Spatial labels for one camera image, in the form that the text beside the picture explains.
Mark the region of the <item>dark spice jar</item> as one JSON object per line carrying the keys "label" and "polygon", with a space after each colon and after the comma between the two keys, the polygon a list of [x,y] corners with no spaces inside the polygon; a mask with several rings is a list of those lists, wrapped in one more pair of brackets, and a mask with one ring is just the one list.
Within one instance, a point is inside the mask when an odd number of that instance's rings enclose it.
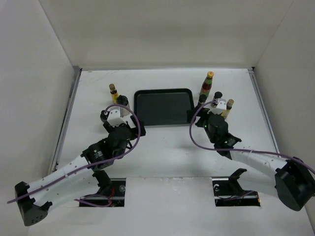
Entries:
{"label": "dark spice jar", "polygon": [[222,98],[222,93],[220,91],[215,92],[213,100],[217,100],[219,98]]}
{"label": "dark spice jar", "polygon": [[207,96],[205,94],[201,94],[198,100],[198,106],[202,106],[207,100]]}

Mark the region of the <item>red sauce bottle green label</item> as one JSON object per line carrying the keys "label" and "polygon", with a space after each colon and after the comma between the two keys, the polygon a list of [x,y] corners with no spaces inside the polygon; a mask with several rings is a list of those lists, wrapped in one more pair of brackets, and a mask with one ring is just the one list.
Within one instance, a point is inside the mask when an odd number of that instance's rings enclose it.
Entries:
{"label": "red sauce bottle green label", "polygon": [[209,93],[210,93],[211,88],[212,88],[213,77],[214,77],[214,72],[209,71],[207,73],[207,76],[206,76],[203,84],[202,84],[199,95],[205,95],[207,97],[209,96]]}

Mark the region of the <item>yellow label sauce bottle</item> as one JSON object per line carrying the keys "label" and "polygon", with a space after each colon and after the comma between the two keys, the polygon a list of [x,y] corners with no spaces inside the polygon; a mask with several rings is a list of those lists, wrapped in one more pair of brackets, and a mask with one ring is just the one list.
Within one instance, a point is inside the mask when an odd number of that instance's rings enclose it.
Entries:
{"label": "yellow label sauce bottle", "polygon": [[110,89],[110,93],[111,93],[111,97],[112,97],[112,101],[114,104],[117,103],[117,98],[119,97],[119,94],[116,90],[116,87],[114,84],[110,84],[109,85],[109,89]]}

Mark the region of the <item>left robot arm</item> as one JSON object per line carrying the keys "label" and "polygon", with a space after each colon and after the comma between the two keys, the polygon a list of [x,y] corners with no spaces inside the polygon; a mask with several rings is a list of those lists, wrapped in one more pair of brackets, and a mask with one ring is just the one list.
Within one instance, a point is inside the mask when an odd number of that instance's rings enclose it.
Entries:
{"label": "left robot arm", "polygon": [[135,127],[126,121],[119,125],[105,122],[109,132],[102,139],[64,167],[31,183],[24,181],[15,185],[15,199],[25,226],[43,220],[53,209],[72,200],[78,200],[95,192],[105,196],[110,192],[111,179],[105,168],[123,158],[135,148],[131,141],[138,142],[146,134],[144,123],[137,116],[130,116]]}

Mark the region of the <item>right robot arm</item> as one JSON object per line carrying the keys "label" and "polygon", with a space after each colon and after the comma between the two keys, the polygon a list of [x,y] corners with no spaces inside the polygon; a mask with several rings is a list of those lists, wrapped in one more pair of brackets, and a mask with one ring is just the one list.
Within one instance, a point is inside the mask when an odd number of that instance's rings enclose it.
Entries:
{"label": "right robot arm", "polygon": [[261,174],[250,177],[245,169],[238,169],[230,176],[228,189],[233,194],[245,191],[261,192],[278,198],[286,207],[300,211],[315,195],[315,171],[297,157],[254,149],[235,148],[240,138],[228,131],[222,115],[214,114],[201,105],[187,111],[187,121],[204,129],[212,151],[256,169]]}

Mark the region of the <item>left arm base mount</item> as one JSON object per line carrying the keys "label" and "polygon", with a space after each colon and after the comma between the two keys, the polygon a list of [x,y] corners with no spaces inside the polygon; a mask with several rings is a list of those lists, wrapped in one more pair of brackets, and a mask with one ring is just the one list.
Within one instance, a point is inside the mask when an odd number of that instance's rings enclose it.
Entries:
{"label": "left arm base mount", "polygon": [[126,193],[125,178],[109,178],[105,175],[105,179],[100,178],[97,174],[98,190],[95,193],[86,195],[79,199],[79,207],[124,207]]}

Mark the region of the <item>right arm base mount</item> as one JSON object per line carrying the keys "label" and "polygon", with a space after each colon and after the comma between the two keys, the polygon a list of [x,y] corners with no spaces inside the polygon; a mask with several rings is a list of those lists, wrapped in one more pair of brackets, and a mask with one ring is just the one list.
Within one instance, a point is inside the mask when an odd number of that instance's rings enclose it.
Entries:
{"label": "right arm base mount", "polygon": [[243,190],[238,183],[246,169],[237,169],[228,177],[213,177],[212,185],[217,207],[260,207],[257,192]]}

